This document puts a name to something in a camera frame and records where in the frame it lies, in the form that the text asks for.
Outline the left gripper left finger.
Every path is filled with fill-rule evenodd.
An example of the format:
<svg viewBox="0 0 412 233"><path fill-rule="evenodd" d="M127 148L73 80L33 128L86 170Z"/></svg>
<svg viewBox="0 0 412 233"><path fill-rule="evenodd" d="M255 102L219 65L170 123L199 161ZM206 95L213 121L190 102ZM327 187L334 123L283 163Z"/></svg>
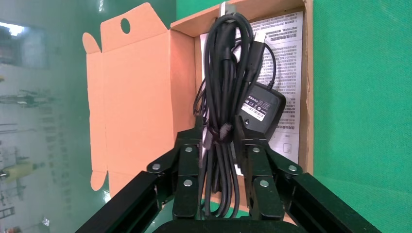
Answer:
<svg viewBox="0 0 412 233"><path fill-rule="evenodd" d="M196 117L194 128L177 134L173 149L151 162L77 232L144 233L163 204L173 200L172 220L153 232L182 233L184 227L174 221L192 223L199 214L202 125L202 117Z"/></svg>

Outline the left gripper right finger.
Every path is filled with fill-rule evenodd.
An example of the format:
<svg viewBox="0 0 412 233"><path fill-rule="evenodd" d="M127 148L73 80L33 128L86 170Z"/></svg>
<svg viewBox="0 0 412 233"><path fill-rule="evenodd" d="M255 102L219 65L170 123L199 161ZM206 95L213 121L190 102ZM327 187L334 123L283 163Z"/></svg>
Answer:
<svg viewBox="0 0 412 233"><path fill-rule="evenodd" d="M378 229L300 165L269 147L263 133L234 120L236 159L249 217L265 233L376 233Z"/></svg>

